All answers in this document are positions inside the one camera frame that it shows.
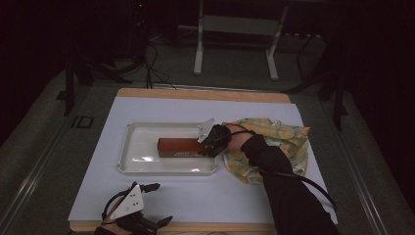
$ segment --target black sleeve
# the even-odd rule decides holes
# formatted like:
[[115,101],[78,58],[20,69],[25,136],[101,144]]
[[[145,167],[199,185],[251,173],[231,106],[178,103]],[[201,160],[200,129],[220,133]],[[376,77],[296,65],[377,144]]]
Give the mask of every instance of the black sleeve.
[[97,227],[95,229],[94,235],[116,235],[116,234],[114,234],[113,232],[111,232],[111,231],[109,231],[105,228]]
[[[281,149],[268,146],[262,135],[250,138],[241,150],[260,169],[293,172]],[[267,173],[262,176],[278,234],[340,234],[330,214],[301,181]]]

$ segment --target floral cloth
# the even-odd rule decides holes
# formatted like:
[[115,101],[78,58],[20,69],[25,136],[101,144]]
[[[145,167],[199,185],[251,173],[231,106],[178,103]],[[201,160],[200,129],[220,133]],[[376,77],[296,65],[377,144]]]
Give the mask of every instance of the floral cloth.
[[[305,176],[309,127],[285,125],[280,120],[271,121],[269,118],[260,117],[239,119],[232,123],[263,135],[268,145],[278,146],[287,156],[294,174]],[[224,160],[228,170],[242,182],[263,183],[257,166],[250,165],[241,151],[227,150],[224,153]]]

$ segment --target dark background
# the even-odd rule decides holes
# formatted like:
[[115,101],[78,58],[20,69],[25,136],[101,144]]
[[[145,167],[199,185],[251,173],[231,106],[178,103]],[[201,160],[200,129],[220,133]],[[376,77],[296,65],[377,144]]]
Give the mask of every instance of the dark background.
[[[107,0],[100,4],[116,6],[114,2],[122,1]],[[96,35],[106,33],[97,20],[96,4],[97,1],[88,0],[1,2],[0,143],[7,139],[50,79],[64,69],[74,41],[81,41],[84,48],[91,50],[89,53],[100,54],[100,60],[111,59],[108,53],[115,48],[109,45],[109,37],[96,40]],[[211,10],[223,9],[214,4],[221,3],[210,5]],[[171,38],[176,36],[178,24],[197,23],[197,1],[154,0],[150,5],[153,24]],[[316,9],[313,11],[316,15],[310,13],[311,8]],[[114,9],[122,14],[123,8]],[[236,15],[240,13],[246,14],[246,9],[235,10]],[[272,13],[269,7],[249,11],[254,17]],[[369,6],[347,8],[302,4],[291,9],[284,30],[321,34],[331,43],[323,58],[330,62],[328,67],[348,66],[346,90],[352,93],[394,178],[415,211],[413,13],[415,6],[410,0],[379,0]],[[336,25],[342,30],[333,31]],[[91,40],[95,47],[88,47]]]

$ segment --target gray carpet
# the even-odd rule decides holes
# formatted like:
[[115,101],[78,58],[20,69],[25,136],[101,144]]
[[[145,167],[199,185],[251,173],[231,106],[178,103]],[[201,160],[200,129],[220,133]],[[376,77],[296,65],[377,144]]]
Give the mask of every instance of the gray carpet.
[[[278,92],[302,82],[296,55],[303,42],[302,39],[291,36],[282,38],[275,56],[281,76],[279,81],[269,79],[263,47],[256,44],[247,50],[234,44],[230,45],[231,49],[224,49],[216,42],[208,43],[203,74],[194,76],[196,44],[193,33],[186,34],[176,44],[154,42],[158,50],[154,69],[161,78],[153,73],[152,80],[157,82],[167,79],[167,74],[168,82],[179,88]],[[324,43],[315,39],[304,51],[301,60],[305,73],[313,68],[322,49]],[[149,48],[149,61],[154,53]],[[65,89],[64,75],[60,74],[53,79],[2,146],[0,210],[15,218],[10,221],[3,217],[1,228],[8,228],[7,234],[69,232],[68,216],[77,190],[114,96],[120,87],[126,86],[98,74],[94,75],[96,82],[92,87],[76,86],[76,106],[68,117],[63,117],[65,103],[55,99],[58,92]],[[128,86],[143,87],[146,75],[147,70],[141,68],[123,76],[134,80]],[[298,105],[304,125],[312,127],[310,141],[328,191],[339,205],[339,229],[342,234],[410,234],[415,231],[413,214],[397,190],[352,97],[346,93],[348,116],[343,117],[344,131],[339,132],[331,122],[333,102],[318,101],[315,95],[318,88],[318,84],[314,85],[292,95],[291,99]],[[80,116],[93,117],[92,127],[70,128],[74,119]],[[39,168],[35,167],[36,164],[41,166],[40,170],[32,171]],[[26,185],[30,182],[25,180],[28,178],[38,181],[27,188]],[[368,194],[359,194],[359,190],[356,190],[356,181],[359,179],[364,179],[365,192]],[[21,187],[28,192],[23,197],[25,201],[19,205],[13,204]],[[381,221],[374,222],[374,217],[366,214],[365,209],[372,209],[372,205],[365,205],[368,202],[374,203]]]

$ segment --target white table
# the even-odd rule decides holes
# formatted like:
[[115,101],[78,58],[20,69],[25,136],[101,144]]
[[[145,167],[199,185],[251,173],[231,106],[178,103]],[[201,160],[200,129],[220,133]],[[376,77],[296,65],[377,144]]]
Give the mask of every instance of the white table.
[[[158,191],[143,194],[145,217],[157,221],[173,215],[173,220],[161,231],[273,231],[263,186],[240,182],[227,171],[220,157],[217,170],[210,175],[131,175],[118,171],[116,164],[129,123],[202,122],[208,118],[217,118],[218,123],[239,118],[271,118],[302,125],[296,105],[290,104],[284,94],[121,89],[70,212],[71,229],[93,231],[100,224],[107,201],[136,181],[161,185]],[[308,154],[306,176],[325,189],[311,147]],[[330,203],[314,188],[310,190],[337,223]]]

